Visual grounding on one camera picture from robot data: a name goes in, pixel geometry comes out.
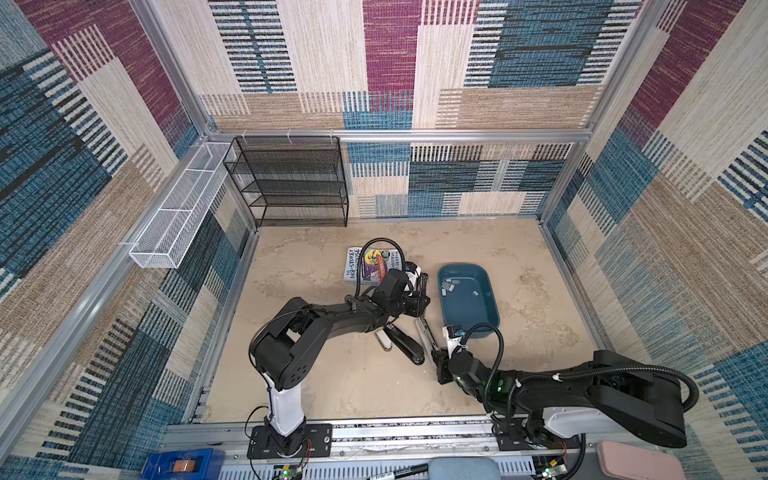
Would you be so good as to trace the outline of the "teal plastic tray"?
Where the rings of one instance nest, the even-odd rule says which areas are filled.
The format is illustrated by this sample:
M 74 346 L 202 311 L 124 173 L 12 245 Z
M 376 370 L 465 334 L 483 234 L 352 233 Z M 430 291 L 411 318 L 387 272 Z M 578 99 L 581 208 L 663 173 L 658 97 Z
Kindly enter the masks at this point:
M 448 278 L 474 278 L 479 284 L 477 298 L 444 297 L 441 283 Z M 499 328 L 500 314 L 487 271 L 471 263 L 446 264 L 438 271 L 441 313 L 444 325 L 457 325 L 463 330 L 479 324 Z

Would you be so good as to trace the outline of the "small white mini stapler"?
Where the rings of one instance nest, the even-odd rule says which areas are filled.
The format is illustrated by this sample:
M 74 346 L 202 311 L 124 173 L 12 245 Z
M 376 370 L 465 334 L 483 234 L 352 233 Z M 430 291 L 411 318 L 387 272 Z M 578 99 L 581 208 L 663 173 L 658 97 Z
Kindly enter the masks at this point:
M 393 342 L 383 329 L 375 331 L 376 338 L 384 351 L 389 352 L 393 348 Z

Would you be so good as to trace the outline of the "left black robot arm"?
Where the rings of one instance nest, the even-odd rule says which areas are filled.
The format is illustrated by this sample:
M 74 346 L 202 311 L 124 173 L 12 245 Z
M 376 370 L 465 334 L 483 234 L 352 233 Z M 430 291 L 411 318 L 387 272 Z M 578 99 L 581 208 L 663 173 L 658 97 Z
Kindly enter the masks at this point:
M 376 285 L 363 289 L 362 271 L 367 250 L 376 243 L 394 247 L 399 268 L 386 271 Z M 293 457 L 308 454 L 311 445 L 329 438 L 332 426 L 307 424 L 302 408 L 301 384 L 325 343 L 353 333 L 382 331 L 386 339 L 416 365 L 425 362 L 424 348 L 393 322 L 405 315 L 419 319 L 430 303 L 428 275 L 405 259 L 402 248 L 388 238 L 374 238 L 358 255 L 355 293 L 334 305 L 310 304 L 290 299 L 277 315 L 252 338 L 248 347 L 251 365 L 262 377 L 268 394 L 267 414 L 261 426 L 246 428 L 250 459 Z

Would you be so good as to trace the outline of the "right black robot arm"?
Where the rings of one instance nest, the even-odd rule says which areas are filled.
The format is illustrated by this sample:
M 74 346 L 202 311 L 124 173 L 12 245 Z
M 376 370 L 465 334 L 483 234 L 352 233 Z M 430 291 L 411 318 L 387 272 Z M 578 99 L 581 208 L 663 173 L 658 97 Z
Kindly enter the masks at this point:
M 591 434 L 614 432 L 660 447 L 686 447 L 684 415 L 699 398 L 686 374 L 609 350 L 562 370 L 503 370 L 498 362 L 485 365 L 468 348 L 477 330 L 491 329 L 446 326 L 447 345 L 431 357 L 440 383 L 455 383 L 481 404 L 500 449 L 572 446 Z

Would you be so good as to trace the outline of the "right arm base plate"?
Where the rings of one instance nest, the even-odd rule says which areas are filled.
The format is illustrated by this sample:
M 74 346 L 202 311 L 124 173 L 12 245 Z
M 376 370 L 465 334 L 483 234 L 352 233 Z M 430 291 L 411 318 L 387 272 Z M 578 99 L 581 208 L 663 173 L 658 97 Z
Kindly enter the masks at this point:
M 510 419 L 491 418 L 491 433 L 501 451 L 578 449 L 580 437 L 561 437 L 547 430 L 536 416 L 514 416 Z

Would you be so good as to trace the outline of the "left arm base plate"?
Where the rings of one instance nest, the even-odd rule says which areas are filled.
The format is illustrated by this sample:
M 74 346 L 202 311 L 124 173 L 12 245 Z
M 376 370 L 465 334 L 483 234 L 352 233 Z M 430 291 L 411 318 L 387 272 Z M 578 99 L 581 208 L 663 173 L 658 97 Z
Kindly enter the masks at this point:
M 277 458 L 310 459 L 330 456 L 333 426 L 330 423 L 300 425 L 288 436 L 280 435 L 270 424 L 255 426 L 247 450 L 249 460 Z

